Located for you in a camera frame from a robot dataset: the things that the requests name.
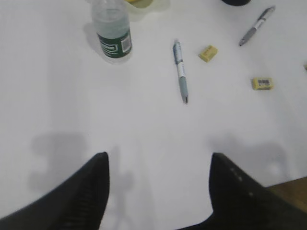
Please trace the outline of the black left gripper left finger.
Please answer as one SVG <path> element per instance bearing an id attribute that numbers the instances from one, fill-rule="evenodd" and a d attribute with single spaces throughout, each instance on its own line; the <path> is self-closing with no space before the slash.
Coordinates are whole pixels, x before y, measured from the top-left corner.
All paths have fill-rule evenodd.
<path id="1" fill-rule="evenodd" d="M 1 218 L 2 230 L 97 230 L 110 192 L 106 152 L 35 202 Z"/>

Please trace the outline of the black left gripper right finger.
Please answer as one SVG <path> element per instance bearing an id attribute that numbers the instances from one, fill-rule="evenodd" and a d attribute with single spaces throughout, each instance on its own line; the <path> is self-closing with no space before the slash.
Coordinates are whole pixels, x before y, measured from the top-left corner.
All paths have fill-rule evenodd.
<path id="1" fill-rule="evenodd" d="M 213 212 L 188 230 L 305 230 L 307 214 L 262 186 L 223 153 L 209 173 Z"/>

